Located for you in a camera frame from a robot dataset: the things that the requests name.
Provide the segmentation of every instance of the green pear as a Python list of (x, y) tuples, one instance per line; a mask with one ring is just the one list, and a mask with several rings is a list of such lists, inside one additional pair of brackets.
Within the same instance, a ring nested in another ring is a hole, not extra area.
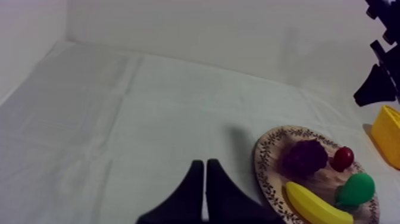
[(336, 206), (358, 206), (374, 197), (375, 183), (366, 173), (352, 175), (339, 191)]

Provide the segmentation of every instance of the toy apple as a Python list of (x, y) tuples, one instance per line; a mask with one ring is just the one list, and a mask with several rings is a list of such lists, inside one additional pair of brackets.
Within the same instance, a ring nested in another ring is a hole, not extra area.
[(343, 172), (346, 168), (351, 166), (354, 161), (354, 153), (348, 147), (342, 147), (336, 151), (330, 165), (338, 172)]

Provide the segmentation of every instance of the toy fruit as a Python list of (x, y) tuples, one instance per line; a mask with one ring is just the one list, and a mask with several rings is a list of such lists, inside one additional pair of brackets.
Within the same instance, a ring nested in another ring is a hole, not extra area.
[(317, 140), (298, 141), (283, 157), (283, 167), (298, 176), (312, 175), (326, 167), (328, 154)]
[(286, 183), (286, 192), (296, 211), (312, 224), (353, 224), (349, 213), (331, 206), (297, 183)]
[(333, 169), (343, 172), (354, 162), (353, 151), (348, 147), (342, 147), (336, 151), (333, 161), (330, 163)]
[(375, 193), (375, 183), (366, 173), (352, 175), (336, 197), (337, 206), (357, 206), (371, 200)]

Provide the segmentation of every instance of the white cloth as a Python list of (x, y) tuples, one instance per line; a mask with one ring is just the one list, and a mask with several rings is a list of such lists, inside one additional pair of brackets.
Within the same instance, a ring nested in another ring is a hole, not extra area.
[(115, 154), (100, 223), (133, 223), (173, 192), (193, 159), (219, 159), (243, 192), (262, 200), (251, 151), (280, 125), (305, 126), (352, 148), (376, 182), (380, 222), (399, 223), (399, 172), (379, 156), (347, 100), (327, 102), (282, 83), (147, 55), (108, 142)]
[(379, 108), (351, 100), (62, 43), (0, 107), (0, 223), (134, 223), (173, 192), (194, 159), (219, 159), (261, 201), (251, 152), (280, 125), (305, 126), (352, 148), (376, 182), (380, 222), (399, 223), (399, 172), (365, 133)]

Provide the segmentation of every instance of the yellow container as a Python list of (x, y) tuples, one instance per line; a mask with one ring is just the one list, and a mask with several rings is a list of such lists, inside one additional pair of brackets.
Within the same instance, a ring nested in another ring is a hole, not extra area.
[(400, 169), (400, 113), (384, 105), (372, 125), (371, 134), (386, 161)]

